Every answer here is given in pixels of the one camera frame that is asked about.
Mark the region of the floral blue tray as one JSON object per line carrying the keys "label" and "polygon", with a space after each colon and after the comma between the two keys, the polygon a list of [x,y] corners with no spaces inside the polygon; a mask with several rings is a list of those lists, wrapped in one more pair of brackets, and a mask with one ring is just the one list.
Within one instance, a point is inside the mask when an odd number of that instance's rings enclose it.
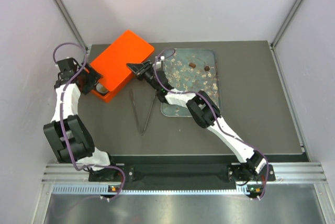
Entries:
{"label": "floral blue tray", "polygon": [[[172,87],[183,92],[203,90],[221,107],[217,60],[212,49],[176,48],[166,50],[163,56],[163,71]],[[191,68],[190,63],[195,63],[196,68]]]}

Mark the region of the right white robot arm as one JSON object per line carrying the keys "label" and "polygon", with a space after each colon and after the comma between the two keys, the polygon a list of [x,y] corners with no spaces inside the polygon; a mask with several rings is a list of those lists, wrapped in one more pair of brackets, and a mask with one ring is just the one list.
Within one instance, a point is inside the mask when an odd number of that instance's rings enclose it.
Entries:
{"label": "right white robot arm", "polygon": [[205,91],[182,92],[173,88],[164,71],[157,70],[151,61],[126,66],[137,79],[145,80],[155,89],[160,102],[188,109],[198,126],[212,132],[229,147],[242,166],[245,181],[261,180],[262,185],[266,185],[270,171],[266,156],[233,131]]}

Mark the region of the brown square chocolate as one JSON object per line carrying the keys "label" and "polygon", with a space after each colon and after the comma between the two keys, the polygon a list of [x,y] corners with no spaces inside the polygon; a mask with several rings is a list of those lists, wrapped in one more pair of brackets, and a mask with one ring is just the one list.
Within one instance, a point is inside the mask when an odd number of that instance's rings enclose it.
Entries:
{"label": "brown square chocolate", "polygon": [[190,63],[189,66],[190,66],[191,68],[193,68],[193,69],[196,68],[196,64],[195,64],[195,63]]}

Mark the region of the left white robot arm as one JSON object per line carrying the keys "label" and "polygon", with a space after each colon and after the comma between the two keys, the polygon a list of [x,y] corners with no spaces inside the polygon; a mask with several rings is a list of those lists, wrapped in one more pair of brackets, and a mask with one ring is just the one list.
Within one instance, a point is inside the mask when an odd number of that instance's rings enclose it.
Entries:
{"label": "left white robot arm", "polygon": [[74,59],[59,61],[58,67],[55,112],[51,122],[43,126],[43,133],[59,163],[75,163],[90,173],[91,181],[114,180],[118,166],[95,146],[78,114],[80,96],[93,90],[101,75],[89,64],[82,69]]}

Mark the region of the white paper cup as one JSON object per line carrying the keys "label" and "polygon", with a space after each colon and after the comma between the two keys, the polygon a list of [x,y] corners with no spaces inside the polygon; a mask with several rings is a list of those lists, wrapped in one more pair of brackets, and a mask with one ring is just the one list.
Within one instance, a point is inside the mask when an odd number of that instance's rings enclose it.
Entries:
{"label": "white paper cup", "polygon": [[100,83],[96,85],[96,91],[102,95],[105,95],[109,92],[108,89]]}

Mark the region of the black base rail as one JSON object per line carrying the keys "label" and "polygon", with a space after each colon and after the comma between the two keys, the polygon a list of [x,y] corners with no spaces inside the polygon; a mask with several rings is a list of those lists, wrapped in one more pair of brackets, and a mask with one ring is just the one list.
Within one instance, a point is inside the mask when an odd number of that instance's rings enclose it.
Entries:
{"label": "black base rail", "polygon": [[224,189],[236,182],[275,181],[271,165],[253,175],[233,155],[115,155],[111,160],[125,174],[125,189]]}

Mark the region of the orange box lid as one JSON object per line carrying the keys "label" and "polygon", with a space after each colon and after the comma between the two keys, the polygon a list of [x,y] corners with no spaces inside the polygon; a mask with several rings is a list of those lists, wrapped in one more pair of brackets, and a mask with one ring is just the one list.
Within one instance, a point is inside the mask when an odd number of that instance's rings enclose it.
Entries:
{"label": "orange box lid", "polygon": [[94,70],[107,78],[121,79],[131,71],[127,63],[141,63],[154,52],[154,47],[134,32],[127,30],[92,62]]}

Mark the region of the orange chocolate box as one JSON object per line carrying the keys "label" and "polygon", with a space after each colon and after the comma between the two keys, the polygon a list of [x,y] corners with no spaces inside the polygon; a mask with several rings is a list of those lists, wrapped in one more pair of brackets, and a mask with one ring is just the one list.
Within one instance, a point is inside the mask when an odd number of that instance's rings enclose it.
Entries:
{"label": "orange chocolate box", "polygon": [[96,91],[96,87],[91,91],[93,95],[105,103],[109,103],[125,86],[134,78],[134,75],[128,72],[127,75],[122,75],[124,78],[117,79],[109,75],[107,78],[102,77],[98,83],[108,89],[108,93],[102,95]]}

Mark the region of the metal tongs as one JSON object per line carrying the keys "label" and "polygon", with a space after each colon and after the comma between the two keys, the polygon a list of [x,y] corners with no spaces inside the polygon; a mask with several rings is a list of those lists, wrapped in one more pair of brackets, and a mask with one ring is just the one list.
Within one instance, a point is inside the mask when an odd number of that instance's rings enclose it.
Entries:
{"label": "metal tongs", "polygon": [[135,94],[134,89],[130,88],[129,98],[131,101],[132,111],[137,127],[138,134],[143,136],[146,133],[153,106],[155,104],[156,96],[153,94],[150,100],[146,103],[138,103],[138,96]]}

